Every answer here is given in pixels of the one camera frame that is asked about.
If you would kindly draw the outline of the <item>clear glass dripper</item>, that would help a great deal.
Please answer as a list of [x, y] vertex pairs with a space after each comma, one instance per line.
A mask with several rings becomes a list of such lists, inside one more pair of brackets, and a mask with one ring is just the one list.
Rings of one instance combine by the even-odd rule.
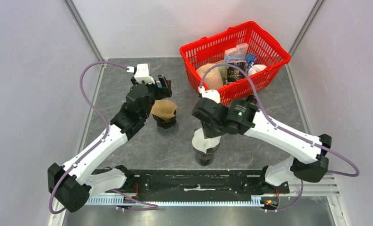
[[193, 148], [194, 152], [196, 153], [197, 157], [201, 159], [209, 159], [211, 158], [215, 152], [218, 150], [220, 145], [216, 145], [215, 147], [208, 148], [205, 151], [200, 151], [196, 149], [195, 147]]

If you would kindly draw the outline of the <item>brown paper coffee filter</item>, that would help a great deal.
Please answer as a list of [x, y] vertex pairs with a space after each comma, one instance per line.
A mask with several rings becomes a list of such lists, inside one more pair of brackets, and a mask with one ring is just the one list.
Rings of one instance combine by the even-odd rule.
[[163, 120], [169, 120], [175, 117], [176, 109], [177, 105], [173, 101], [162, 99], [155, 101], [151, 113]]

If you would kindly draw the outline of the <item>white paper sheet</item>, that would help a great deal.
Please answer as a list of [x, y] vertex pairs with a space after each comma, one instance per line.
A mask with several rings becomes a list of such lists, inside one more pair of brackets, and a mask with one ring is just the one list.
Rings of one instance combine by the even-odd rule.
[[192, 146], [200, 151], [205, 151], [208, 148], [215, 147], [219, 145], [221, 141], [221, 136], [214, 138], [205, 138], [202, 128], [199, 128], [194, 131], [192, 138]]

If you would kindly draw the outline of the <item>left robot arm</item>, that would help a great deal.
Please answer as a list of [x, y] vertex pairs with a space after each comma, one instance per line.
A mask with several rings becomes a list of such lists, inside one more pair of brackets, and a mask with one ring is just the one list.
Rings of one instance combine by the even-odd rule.
[[132, 87], [125, 97], [119, 112], [110, 120], [104, 120], [105, 130], [82, 152], [62, 165], [53, 163], [48, 168], [49, 210], [54, 210], [53, 201], [59, 201], [65, 210], [75, 212], [86, 204], [89, 198], [112, 189], [130, 192], [134, 179], [125, 169], [113, 168], [94, 174], [95, 169], [113, 151], [129, 141], [148, 119], [157, 100], [172, 96], [172, 82], [159, 75], [155, 81], [131, 78]]

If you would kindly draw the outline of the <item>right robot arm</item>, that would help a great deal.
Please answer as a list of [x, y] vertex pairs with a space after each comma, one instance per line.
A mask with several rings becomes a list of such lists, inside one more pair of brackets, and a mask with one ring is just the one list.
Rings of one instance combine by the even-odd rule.
[[326, 150], [314, 146], [314, 143], [329, 147], [332, 141], [329, 135], [308, 135], [280, 122], [274, 126], [257, 106], [246, 100], [236, 99], [224, 106], [203, 97], [196, 103], [192, 115], [202, 124], [192, 139], [202, 161], [209, 160], [209, 155], [215, 152], [225, 134], [254, 137], [290, 154], [288, 159], [262, 169], [258, 186], [265, 193], [294, 178], [317, 183], [328, 172]]

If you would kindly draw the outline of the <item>dark green glass dripper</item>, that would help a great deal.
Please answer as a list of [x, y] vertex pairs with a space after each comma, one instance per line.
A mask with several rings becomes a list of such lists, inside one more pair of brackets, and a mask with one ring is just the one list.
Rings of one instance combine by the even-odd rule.
[[167, 120], [162, 119], [156, 115], [153, 115], [153, 118], [156, 121], [157, 126], [163, 129], [169, 129], [176, 124], [176, 116]]

